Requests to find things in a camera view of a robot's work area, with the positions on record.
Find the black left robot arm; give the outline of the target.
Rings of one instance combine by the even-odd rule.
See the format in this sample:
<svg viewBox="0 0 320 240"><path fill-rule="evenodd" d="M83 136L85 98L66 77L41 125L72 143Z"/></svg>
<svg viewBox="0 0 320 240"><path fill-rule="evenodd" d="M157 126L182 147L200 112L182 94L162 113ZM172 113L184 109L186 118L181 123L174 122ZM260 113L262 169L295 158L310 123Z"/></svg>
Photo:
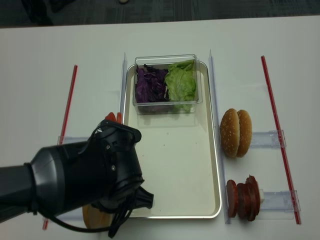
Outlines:
<svg viewBox="0 0 320 240"><path fill-rule="evenodd" d="M58 216L92 204L113 213L128 201L152 208L142 188L135 145L139 130L103 120L86 141L41 148L31 162L0 170L0 219L24 213Z"/></svg>

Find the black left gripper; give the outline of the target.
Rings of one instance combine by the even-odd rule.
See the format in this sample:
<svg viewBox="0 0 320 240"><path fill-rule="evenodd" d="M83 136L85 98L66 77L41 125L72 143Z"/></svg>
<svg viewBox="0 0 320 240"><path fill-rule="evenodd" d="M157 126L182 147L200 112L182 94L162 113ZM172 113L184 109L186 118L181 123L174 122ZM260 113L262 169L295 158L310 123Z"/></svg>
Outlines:
<svg viewBox="0 0 320 240"><path fill-rule="evenodd" d="M154 195L141 186L144 179L135 149L141 138L138 129L106 119L93 131L87 145L102 150L110 178L107 193L91 204L94 208L111 214L125 206L129 210L153 207Z"/></svg>

